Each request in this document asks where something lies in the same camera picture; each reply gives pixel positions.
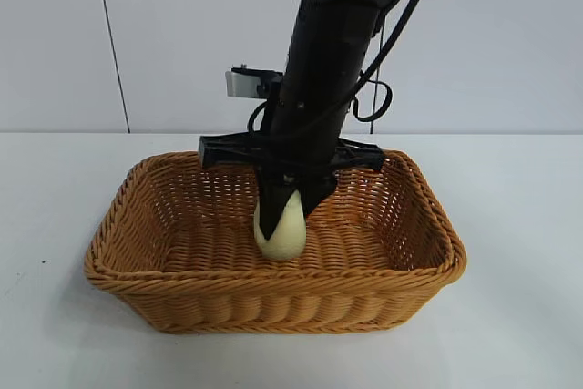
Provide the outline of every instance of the white tabletop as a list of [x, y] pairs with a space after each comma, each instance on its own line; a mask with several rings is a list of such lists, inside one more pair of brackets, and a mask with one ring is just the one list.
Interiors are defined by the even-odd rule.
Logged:
[[583, 387], [583, 136], [354, 136], [407, 152], [469, 265], [410, 322], [346, 335], [156, 333], [82, 273], [139, 160], [188, 135], [0, 135], [0, 387]]

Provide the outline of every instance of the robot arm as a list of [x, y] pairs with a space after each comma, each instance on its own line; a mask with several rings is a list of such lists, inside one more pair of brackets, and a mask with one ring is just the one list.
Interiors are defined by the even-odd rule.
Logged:
[[[200, 155], [205, 166], [216, 162], [256, 166], [258, 241], [270, 240], [292, 200], [302, 207], [294, 214], [307, 217], [332, 194], [335, 170], [382, 166], [380, 149], [339, 136], [351, 101], [346, 97], [360, 79], [370, 41], [398, 2], [302, 0], [285, 73], [233, 69], [247, 78], [260, 77], [257, 92], [266, 98], [261, 131], [254, 133], [251, 123], [251, 133], [203, 138]], [[297, 251], [278, 254], [272, 258], [299, 255]]]

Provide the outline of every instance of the wicker basket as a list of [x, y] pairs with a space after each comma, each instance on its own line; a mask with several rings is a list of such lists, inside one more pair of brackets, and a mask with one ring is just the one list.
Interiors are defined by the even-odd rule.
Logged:
[[465, 268], [465, 250], [418, 167], [339, 173], [308, 219], [300, 259], [261, 257], [251, 168], [195, 152], [133, 168], [87, 251], [85, 274], [167, 333], [347, 333], [407, 321]]

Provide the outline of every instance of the peeled pear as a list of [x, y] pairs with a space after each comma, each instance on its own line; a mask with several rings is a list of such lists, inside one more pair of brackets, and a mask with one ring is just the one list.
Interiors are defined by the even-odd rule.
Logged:
[[263, 256], [270, 260], [287, 261], [302, 255], [306, 246], [306, 220], [303, 217], [302, 198], [295, 190], [288, 199], [280, 221], [270, 239], [265, 239], [261, 231], [259, 202], [253, 214], [255, 242]]

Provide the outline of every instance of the white wall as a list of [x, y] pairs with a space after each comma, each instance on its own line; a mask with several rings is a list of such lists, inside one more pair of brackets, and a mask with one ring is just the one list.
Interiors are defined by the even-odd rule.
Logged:
[[581, 131], [582, 33], [582, 0], [423, 0], [375, 132]]
[[125, 130], [102, 0], [0, 0], [0, 131]]
[[[107, 0], [132, 131], [243, 129], [257, 101], [227, 98], [224, 71], [283, 68], [298, 3]], [[125, 130], [101, 0], [0, 5], [0, 131]], [[383, 65], [395, 96], [375, 132], [583, 131], [581, 5], [423, 0]]]

